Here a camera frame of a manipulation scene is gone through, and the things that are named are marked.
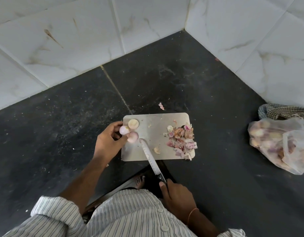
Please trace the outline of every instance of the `shirt sleeve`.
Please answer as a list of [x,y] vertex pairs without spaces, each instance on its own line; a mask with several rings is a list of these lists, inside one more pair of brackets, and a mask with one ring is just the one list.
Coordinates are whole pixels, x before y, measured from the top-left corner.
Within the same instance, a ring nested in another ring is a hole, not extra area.
[[4,237],[78,237],[87,234],[78,207],[62,197],[40,197],[30,215],[31,218]]
[[245,232],[242,229],[229,229],[217,237],[245,237]]

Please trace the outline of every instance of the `cloth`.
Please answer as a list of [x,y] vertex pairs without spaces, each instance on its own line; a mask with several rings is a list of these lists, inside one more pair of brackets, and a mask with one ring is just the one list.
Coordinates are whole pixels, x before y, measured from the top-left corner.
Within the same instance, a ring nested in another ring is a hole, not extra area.
[[[195,237],[161,201],[147,190],[122,190],[102,203],[84,224],[78,207],[62,197],[42,196],[31,218],[4,237]],[[219,237],[245,237],[241,229],[229,229]]]
[[273,120],[286,120],[293,117],[304,119],[304,108],[293,105],[264,104],[259,107],[259,118],[270,118]]

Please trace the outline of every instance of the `foot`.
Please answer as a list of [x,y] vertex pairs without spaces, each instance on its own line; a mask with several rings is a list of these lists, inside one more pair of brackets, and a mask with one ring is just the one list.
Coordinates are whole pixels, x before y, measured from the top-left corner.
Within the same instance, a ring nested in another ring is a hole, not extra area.
[[137,188],[138,190],[142,189],[142,187],[144,186],[144,183],[145,183],[145,176],[143,175],[137,179],[135,188]]

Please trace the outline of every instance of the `shirt button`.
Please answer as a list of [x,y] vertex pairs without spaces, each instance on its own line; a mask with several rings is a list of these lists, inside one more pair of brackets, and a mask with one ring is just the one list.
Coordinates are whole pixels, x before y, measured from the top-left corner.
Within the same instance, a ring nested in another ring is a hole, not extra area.
[[169,227],[166,226],[166,225],[162,225],[161,230],[164,231],[164,232],[167,232],[167,231],[169,231]]

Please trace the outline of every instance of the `hand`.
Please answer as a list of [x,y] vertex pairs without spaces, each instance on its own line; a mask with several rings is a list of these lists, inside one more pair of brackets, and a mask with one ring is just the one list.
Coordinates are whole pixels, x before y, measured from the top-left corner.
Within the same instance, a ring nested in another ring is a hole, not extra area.
[[102,133],[97,137],[94,158],[103,158],[105,163],[109,163],[114,158],[118,151],[125,145],[128,135],[120,136],[116,133],[122,126],[122,121],[111,123]]
[[185,186],[175,184],[170,179],[167,179],[167,187],[163,182],[159,184],[166,209],[187,224],[190,212],[197,208],[192,193]]

